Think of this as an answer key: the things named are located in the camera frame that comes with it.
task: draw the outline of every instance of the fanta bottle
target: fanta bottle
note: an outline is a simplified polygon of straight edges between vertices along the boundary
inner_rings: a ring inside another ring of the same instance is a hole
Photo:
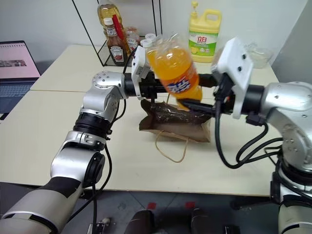
[[[147,50],[149,63],[168,93],[176,99],[191,98],[201,101],[199,76],[191,53],[176,35],[154,43]]]

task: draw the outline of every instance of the white table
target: white table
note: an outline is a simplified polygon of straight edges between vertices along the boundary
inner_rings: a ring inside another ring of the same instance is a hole
[[[78,117],[83,95],[80,92],[27,93],[0,124],[0,181],[43,185],[49,180],[51,162]],[[190,142],[184,161],[173,163],[156,150],[154,134],[139,132],[138,124],[145,116],[138,100],[129,98],[127,111],[122,120],[114,124],[112,140],[108,142],[113,174],[106,189],[269,194],[274,166],[268,159],[237,170],[228,169],[216,152],[212,131],[211,143]],[[244,119],[223,116],[221,139],[227,159],[234,163],[238,149],[261,131],[260,127],[245,124]],[[264,140],[277,136],[278,133],[271,129]],[[184,144],[184,141],[172,141],[171,138],[159,139],[160,148],[174,158],[181,157]],[[108,164],[98,188],[107,172]]]
[[[209,74],[210,63],[195,63],[197,72]],[[71,45],[36,81],[31,90],[87,92],[91,80],[99,71],[122,72],[122,67],[100,64],[92,46]],[[254,69],[251,84],[267,85],[278,82],[270,65],[263,69]],[[203,98],[214,98],[213,89],[203,88]]]

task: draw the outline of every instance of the ketchup bottle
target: ketchup bottle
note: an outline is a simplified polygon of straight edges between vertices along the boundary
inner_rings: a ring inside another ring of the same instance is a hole
[[[117,35],[112,18],[104,18],[104,23],[107,31],[107,47],[114,64],[124,66],[128,58],[125,44]]]

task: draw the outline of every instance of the laptop keyboard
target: laptop keyboard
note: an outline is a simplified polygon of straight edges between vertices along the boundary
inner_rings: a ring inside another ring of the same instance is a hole
[[[2,85],[0,86],[0,98],[22,97],[30,89],[30,85]]]

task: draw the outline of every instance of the red sticker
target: red sticker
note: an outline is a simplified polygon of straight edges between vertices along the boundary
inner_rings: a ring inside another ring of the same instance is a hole
[[[156,203],[154,203],[154,202],[148,203],[148,205],[147,205],[148,210],[154,210],[155,208],[156,208]]]
[[[193,209],[193,208],[195,208],[195,202],[193,202],[193,201],[185,202],[185,208],[186,209]]]

